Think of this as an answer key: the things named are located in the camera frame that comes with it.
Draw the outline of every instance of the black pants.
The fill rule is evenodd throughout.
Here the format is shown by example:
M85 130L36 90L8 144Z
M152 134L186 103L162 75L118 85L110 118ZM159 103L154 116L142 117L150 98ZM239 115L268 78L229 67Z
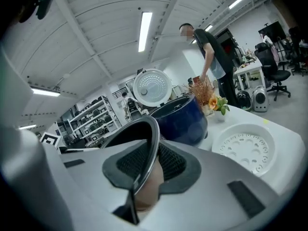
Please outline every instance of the black pants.
M222 98L228 100L228 104L238 107L237 98L235 94L235 87L233 83L233 72L226 73L226 75L218 80L219 94Z

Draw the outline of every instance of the white round plate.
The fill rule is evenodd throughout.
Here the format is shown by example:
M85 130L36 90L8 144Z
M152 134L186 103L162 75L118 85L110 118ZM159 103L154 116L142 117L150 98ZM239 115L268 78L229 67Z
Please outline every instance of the white round plate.
M215 139L212 152L234 160L259 177L272 167L277 157L269 130L255 124L238 124L223 130Z
M139 73L134 80L136 99L149 107L159 107L171 96L171 80L163 71L151 68Z

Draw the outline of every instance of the shelving unit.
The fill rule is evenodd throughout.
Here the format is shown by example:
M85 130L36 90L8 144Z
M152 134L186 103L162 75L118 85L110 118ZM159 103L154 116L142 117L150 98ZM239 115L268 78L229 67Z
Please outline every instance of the shelving unit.
M106 108L105 111L99 113L97 116L94 116L93 117L93 111L97 110L97 109L103 109L103 108ZM94 144L95 142L97 142L98 140L101 140L101 139L104 139L104 138L107 138L109 137L110 135L114 134L115 132L118 131L119 129L119 126L118 124L116 123L116 120L114 119L113 117L113 114L112 114L112 107L110 106L110 103L108 101L108 99L106 98L103 98L101 101L98 101L97 103L95 103L94 105L92 105L91 107L89 107L88 109L82 111L79 115L77 115L76 117L74 117L73 119L71 120L68 120L68 123L72 129L72 132L73 134L76 136L76 132L79 132L81 134L81 139L84 139L84 138L87 138L88 136L94 134L95 132L99 131L100 129L103 129L104 127L108 126L109 124L111 123L114 123L116 129L111 131L111 132L108 132L106 134L103 134L102 136L100 136L97 140L95 141L90 141L86 144L86 146L90 146L92 144ZM94 131L91 131L90 133L86 134L84 129L87 128L87 126L95 123L95 121L103 116L103 115L106 115L108 114L110 117L111 117L111 121L107 122L107 123L104 123L102 126L100 126L99 128L95 129ZM91 119L89 121L87 121L86 123L84 124L81 124L81 119L84 118L85 116L87 116L88 118L91 117ZM79 126L76 128L76 129L73 129L72 127L72 123L78 123Z
M117 129L114 130L114 131L112 131L112 132L103 134L103 135L102 135L101 137L99 137L97 140L88 142L88 143L86 144L86 146L88 147L88 146L90 146L90 145L92 145L92 144L96 144L96 143L98 143L101 139L106 139L106 138L108 138L109 136L115 134L116 132L117 132Z
M95 129L95 130L93 130L91 133L88 133L88 134L86 134L85 136L81 137L81 139L84 139L85 137L90 136L91 134L97 132L97 131L100 130L101 128L106 127L107 125L109 125L110 123L113 123L113 122L114 122L114 121L110 121L110 122L105 123L105 124L102 125L101 127L97 128L97 129Z
M89 113L91 113L92 111L96 110L97 108L101 107L102 105L106 105L105 100L100 100L98 101L96 104L92 105L90 108L84 110L83 112L81 112L79 115L75 116L73 119L70 120L70 122L76 121L76 120L80 120L81 118L85 117L86 115L88 115Z
M82 124L81 126L79 126L78 128L76 128L76 129L74 130L74 132L78 131L78 130L81 129L81 128L84 128L86 125L92 123L93 120L96 120L97 118L99 118L100 116L106 114L107 112L108 112L108 110L106 110L106 111L100 113L99 115L93 117L91 120L87 121L86 123L84 123L84 124Z

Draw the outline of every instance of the floor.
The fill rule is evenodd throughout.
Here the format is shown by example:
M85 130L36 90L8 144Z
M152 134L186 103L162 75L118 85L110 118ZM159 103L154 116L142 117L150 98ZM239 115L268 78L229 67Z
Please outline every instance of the floor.
M250 81L250 88L246 89L252 97L254 88L262 85L261 79ZM265 113L252 111L257 116L263 117L269 121L275 122L285 128L298 133L306 148L308 148L308 75L295 73L287 80L282 82L283 86L287 86L291 97L288 98L287 93L279 92L277 101L274 101L275 91L269 92L269 110Z

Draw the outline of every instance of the office chair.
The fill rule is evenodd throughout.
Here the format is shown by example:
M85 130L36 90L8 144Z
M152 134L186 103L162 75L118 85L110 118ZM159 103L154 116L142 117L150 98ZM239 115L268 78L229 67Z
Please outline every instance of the office chair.
M290 64L295 66L295 68L291 69L292 75L294 75L294 72L301 73L302 76L304 76L303 71L308 73L306 69L300 67L300 57L297 53L297 50L291 45L290 41L283 39L281 40L281 44L284 49L286 59L290 60Z
M265 78L268 81L273 80L275 83L277 83L277 86L272 86L272 88L267 90L267 92L276 91L274 101L277 100L279 91L286 92L288 93L288 97L291 97L291 93L287 90L287 86L281 86L281 81L284 81L290 77L291 73L287 70L278 70L271 50L266 43L260 43L256 45L256 48L257 50L255 51L255 55L263 65L262 70L264 72Z

